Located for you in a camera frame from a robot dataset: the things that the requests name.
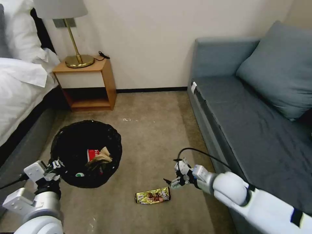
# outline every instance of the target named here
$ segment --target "wall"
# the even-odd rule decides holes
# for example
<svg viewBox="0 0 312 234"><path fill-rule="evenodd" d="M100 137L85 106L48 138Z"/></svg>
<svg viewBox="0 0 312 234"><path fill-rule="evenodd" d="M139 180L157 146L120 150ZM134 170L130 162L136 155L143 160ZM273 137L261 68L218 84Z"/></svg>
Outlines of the wall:
<svg viewBox="0 0 312 234"><path fill-rule="evenodd" d="M312 0L294 0L285 23L312 29Z"/></svg>
<svg viewBox="0 0 312 234"><path fill-rule="evenodd" d="M293 0L85 0L73 29L80 53L111 57L117 89L187 86L197 37L261 36ZM45 20L60 58L73 55L66 29Z"/></svg>

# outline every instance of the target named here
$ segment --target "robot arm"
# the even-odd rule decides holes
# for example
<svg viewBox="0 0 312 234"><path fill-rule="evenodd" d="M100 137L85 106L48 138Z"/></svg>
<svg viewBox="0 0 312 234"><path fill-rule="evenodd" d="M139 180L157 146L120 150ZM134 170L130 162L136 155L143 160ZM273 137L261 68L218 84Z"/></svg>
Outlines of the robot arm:
<svg viewBox="0 0 312 234"><path fill-rule="evenodd" d="M254 188L232 172L215 174L201 165L191 168L185 158L177 160L175 170L178 177L172 182L165 180L170 187L193 183L241 214L262 233L312 233L312 217L272 194Z"/></svg>
<svg viewBox="0 0 312 234"><path fill-rule="evenodd" d="M56 173L61 166L60 161L48 166L37 161L24 169L27 177L37 184L37 191L32 193L20 188L8 195L2 205L22 216L24 224L15 234L63 234L60 176Z"/></svg>

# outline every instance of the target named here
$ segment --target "bed frame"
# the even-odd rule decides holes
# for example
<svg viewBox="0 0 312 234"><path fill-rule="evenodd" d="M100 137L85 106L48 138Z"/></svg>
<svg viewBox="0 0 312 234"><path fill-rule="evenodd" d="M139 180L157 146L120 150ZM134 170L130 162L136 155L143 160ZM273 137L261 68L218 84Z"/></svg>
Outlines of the bed frame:
<svg viewBox="0 0 312 234"><path fill-rule="evenodd" d="M31 16L35 20L42 48L49 48L55 52L43 21L37 17L34 9ZM0 187L17 179L26 166L39 158L55 119L55 107L58 106L55 103L64 103L62 98L59 87L51 90L0 147ZM7 195L24 185L25 182L19 182L0 190L0 203L3 203ZM6 209L0 206L0 217L5 211Z"/></svg>

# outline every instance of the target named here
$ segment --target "gold wrapper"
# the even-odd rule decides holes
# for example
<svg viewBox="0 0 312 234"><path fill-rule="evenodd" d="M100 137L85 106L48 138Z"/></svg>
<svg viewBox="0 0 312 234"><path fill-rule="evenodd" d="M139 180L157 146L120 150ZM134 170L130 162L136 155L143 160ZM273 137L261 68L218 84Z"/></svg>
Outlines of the gold wrapper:
<svg viewBox="0 0 312 234"><path fill-rule="evenodd" d="M136 193L136 202L141 204L155 204L169 201L170 199L169 187Z"/></svg>

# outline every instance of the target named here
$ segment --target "sofa cushion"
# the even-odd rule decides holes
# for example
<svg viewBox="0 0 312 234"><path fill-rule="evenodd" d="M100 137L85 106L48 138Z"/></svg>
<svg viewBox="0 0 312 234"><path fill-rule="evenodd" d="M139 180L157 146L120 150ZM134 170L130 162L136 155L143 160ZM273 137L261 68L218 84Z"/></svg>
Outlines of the sofa cushion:
<svg viewBox="0 0 312 234"><path fill-rule="evenodd" d="M296 119L312 108L311 51L312 31L277 21L236 74Z"/></svg>
<svg viewBox="0 0 312 234"><path fill-rule="evenodd" d="M193 80L228 164L237 162L248 182L312 213L311 126L290 122L234 76Z"/></svg>

